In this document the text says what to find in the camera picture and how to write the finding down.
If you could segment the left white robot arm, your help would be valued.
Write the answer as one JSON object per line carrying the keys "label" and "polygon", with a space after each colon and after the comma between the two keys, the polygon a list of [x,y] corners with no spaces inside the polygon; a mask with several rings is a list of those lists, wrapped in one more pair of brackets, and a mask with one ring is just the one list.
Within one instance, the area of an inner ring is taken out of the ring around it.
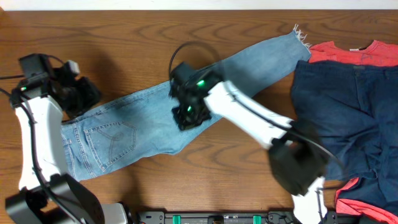
{"label": "left white robot arm", "polygon": [[6,198],[14,223],[132,223],[121,202],[102,204],[68,171],[61,135],[62,118],[75,118],[100,100],[89,79],[79,78],[72,60],[53,67],[50,55],[19,59],[22,80],[7,94],[22,133],[19,192]]}

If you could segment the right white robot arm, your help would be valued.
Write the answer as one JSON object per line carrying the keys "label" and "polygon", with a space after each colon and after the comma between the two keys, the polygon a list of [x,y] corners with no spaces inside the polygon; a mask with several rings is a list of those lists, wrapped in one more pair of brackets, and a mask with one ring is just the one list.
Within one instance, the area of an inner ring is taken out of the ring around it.
{"label": "right white robot arm", "polygon": [[172,113],[185,131],[211,119],[227,119],[267,150],[272,175],[294,201],[296,223],[336,223],[323,193],[326,167],[338,162],[321,143],[315,127],[303,119],[277,114],[248,97],[219,66],[205,72],[186,63],[169,68],[170,96],[178,100]]}

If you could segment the light blue jeans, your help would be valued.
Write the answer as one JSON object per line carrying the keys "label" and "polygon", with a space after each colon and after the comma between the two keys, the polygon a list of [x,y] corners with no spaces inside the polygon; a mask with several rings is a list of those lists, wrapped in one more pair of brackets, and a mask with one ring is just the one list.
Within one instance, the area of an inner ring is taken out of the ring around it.
{"label": "light blue jeans", "polygon": [[[303,36],[287,35],[263,40],[202,68],[222,67],[239,90],[253,97],[293,72],[300,60],[311,57]],[[177,100],[169,96],[170,83],[126,95],[62,125],[68,171],[77,181],[122,169],[143,157],[178,154],[205,129],[220,120],[212,115],[198,127],[179,130],[172,114]]]}

